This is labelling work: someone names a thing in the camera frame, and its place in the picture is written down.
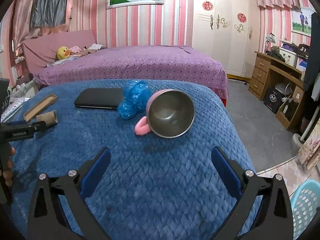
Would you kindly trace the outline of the left hand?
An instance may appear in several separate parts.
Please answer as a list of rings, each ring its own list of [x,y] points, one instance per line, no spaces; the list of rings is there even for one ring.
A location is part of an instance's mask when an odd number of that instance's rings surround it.
[[[15,149],[7,142],[4,144],[1,144],[1,165],[2,165],[2,171],[1,175],[3,176],[5,180],[5,184],[8,187],[11,187],[13,184],[12,178],[13,178],[13,161],[12,156],[15,154]]]

